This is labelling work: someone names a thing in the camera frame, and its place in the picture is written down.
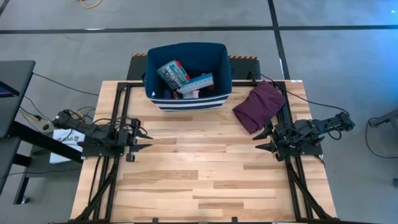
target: folded towel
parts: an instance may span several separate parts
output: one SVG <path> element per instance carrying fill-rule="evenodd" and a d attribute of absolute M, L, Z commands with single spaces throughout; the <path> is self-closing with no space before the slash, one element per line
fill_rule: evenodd
<path fill-rule="evenodd" d="M 250 133 L 264 127 L 266 121 L 274 117 L 285 104 L 284 97 L 265 81 L 250 91 L 243 103 L 233 109 L 235 116 Z"/>

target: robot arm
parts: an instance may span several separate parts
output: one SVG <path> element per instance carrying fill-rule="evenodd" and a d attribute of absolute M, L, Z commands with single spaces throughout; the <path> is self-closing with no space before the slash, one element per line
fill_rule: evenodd
<path fill-rule="evenodd" d="M 136 144 L 136 138 L 152 138 L 147 133 L 141 132 L 139 119 L 131 118 L 130 120 L 129 124 L 124 124 L 116 129 L 115 125 L 86 124 L 73 118 L 70 110 L 63 110 L 58 113 L 52 123 L 56 128 L 74 129 L 86 136 L 84 142 L 77 143 L 83 147 L 83 156 L 121 156 L 124 154 L 124 147 L 129 146 L 126 160 L 134 162 L 133 152 L 150 146 L 150 144 Z"/>
<path fill-rule="evenodd" d="M 328 133 L 333 139 L 339 140 L 342 131 L 351 131 L 355 124 L 346 113 L 340 113 L 325 120 L 298 120 L 292 127 L 286 124 L 275 126 L 269 121 L 264 125 L 264 131 L 253 140 L 265 139 L 270 136 L 271 141 L 267 144 L 256 146 L 258 149 L 276 152 L 278 161 L 283 161 L 288 156 L 299 154 L 319 155 L 322 150 L 319 145 L 325 137 L 321 134 Z M 338 131 L 339 136 L 333 137 L 330 132 Z"/>

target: gray floor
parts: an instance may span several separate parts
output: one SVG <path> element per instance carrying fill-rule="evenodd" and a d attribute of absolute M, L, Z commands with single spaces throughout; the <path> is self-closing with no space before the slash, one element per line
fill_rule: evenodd
<path fill-rule="evenodd" d="M 281 26 L 398 24 L 396 1 L 274 0 Z M 75 0 L 10 0 L 0 29 L 92 29 L 172 26 L 269 26 L 266 0 L 104 0 L 84 9 Z M 292 79 L 305 82 L 309 100 L 346 108 L 357 124 L 342 140 L 322 144 L 337 214 L 344 220 L 396 223 L 398 160 L 372 155 L 364 142 L 367 119 L 398 105 L 398 30 L 283 31 L 282 40 Z M 272 31 L 161 32 L 145 34 L 0 35 L 0 60 L 32 59 L 35 72 L 67 85 L 98 92 L 103 80 L 127 75 L 130 56 L 152 47 L 188 41 L 221 42 L 231 55 L 256 55 L 261 70 L 282 78 Z M 29 96 L 47 116 L 81 106 L 95 106 L 83 95 L 34 77 Z M 28 101 L 23 107 L 34 111 Z M 314 118 L 338 111 L 311 105 Z M 25 123 L 20 116 L 17 120 Z M 389 126 L 369 130 L 373 149 L 398 156 Z M 29 153 L 24 144 L 23 153 Z M 11 172 L 20 172 L 14 166 Z M 78 172 L 59 178 L 34 179 L 28 205 L 12 205 L 18 175 L 8 178 L 0 196 L 0 223 L 48 223 L 68 219 Z"/>

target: blue storage bin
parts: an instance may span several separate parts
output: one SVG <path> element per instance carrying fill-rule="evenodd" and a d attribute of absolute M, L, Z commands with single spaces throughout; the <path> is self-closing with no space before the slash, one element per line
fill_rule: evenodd
<path fill-rule="evenodd" d="M 164 98 L 168 87 L 157 74 L 157 69 L 173 60 L 178 60 L 188 75 L 191 71 L 213 72 L 215 88 L 211 96 L 199 99 Z M 216 43 L 182 43 L 150 49 L 144 82 L 147 97 L 164 111 L 219 108 L 232 92 L 226 47 Z"/>

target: yellow warning tape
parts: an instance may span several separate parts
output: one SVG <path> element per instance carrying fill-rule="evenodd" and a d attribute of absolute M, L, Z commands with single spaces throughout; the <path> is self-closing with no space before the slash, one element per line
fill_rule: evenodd
<path fill-rule="evenodd" d="M 145 57 L 147 54 L 146 53 L 136 53 L 132 54 L 132 57 Z M 258 60 L 258 57 L 255 56 L 238 56 L 238 55 L 230 55 L 229 58 L 233 59 L 251 59 L 251 60 Z"/>

